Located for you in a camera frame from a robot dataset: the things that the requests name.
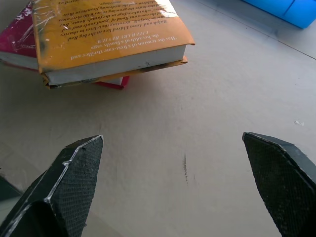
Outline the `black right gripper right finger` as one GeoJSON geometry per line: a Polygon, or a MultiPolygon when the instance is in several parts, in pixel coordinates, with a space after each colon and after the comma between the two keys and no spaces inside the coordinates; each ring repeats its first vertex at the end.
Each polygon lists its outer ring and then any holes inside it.
{"type": "Polygon", "coordinates": [[[316,164],[294,144],[244,132],[257,190],[282,237],[316,237],[316,164]]]}

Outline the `blue box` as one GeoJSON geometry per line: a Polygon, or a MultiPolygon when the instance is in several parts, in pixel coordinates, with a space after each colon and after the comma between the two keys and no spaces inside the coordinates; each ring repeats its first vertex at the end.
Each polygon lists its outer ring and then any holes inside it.
{"type": "Polygon", "coordinates": [[[301,29],[316,20],[316,0],[243,0],[301,29]]]}

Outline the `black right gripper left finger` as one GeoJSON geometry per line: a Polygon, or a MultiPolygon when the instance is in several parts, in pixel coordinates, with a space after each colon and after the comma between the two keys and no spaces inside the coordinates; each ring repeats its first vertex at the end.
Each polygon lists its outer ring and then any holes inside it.
{"type": "Polygon", "coordinates": [[[95,194],[104,139],[63,148],[0,225],[0,237],[81,237],[95,194]]]}

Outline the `orange hardcover book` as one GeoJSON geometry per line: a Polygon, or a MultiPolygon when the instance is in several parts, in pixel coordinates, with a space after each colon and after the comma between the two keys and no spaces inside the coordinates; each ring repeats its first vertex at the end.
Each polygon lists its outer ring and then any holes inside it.
{"type": "Polygon", "coordinates": [[[39,73],[59,88],[186,62],[170,0],[31,0],[39,73]]]}

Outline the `crimson hardcover book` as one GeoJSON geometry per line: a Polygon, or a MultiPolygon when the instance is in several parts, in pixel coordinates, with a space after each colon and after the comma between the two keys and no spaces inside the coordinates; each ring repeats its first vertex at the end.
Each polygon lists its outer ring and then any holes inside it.
{"type": "Polygon", "coordinates": [[[30,0],[0,33],[0,60],[39,72],[61,87],[123,76],[134,2],[122,0],[30,0]]]}

